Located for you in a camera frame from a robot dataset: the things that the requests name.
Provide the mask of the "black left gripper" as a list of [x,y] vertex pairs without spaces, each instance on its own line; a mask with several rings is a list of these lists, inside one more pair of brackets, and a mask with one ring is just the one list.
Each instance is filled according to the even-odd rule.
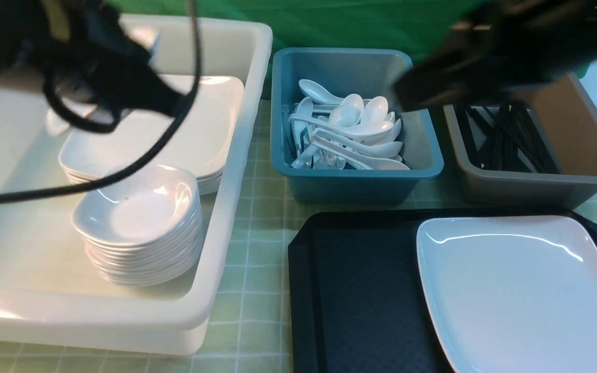
[[96,104],[115,115],[126,109],[177,117],[187,111],[184,94],[151,67],[151,52],[121,25],[119,10],[105,1],[43,1],[50,21],[42,92],[52,108],[62,99]]

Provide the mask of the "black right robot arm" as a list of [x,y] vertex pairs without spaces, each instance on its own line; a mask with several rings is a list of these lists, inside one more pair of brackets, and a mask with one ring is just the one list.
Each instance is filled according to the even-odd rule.
[[597,1],[485,1],[393,84],[405,111],[498,103],[597,61]]

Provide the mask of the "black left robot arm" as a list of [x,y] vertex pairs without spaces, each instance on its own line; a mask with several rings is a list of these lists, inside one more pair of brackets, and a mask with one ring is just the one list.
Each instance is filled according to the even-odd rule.
[[169,87],[152,54],[107,1],[0,1],[0,88],[40,94],[65,120],[83,121],[66,100],[113,120],[142,109],[171,118],[194,95]]

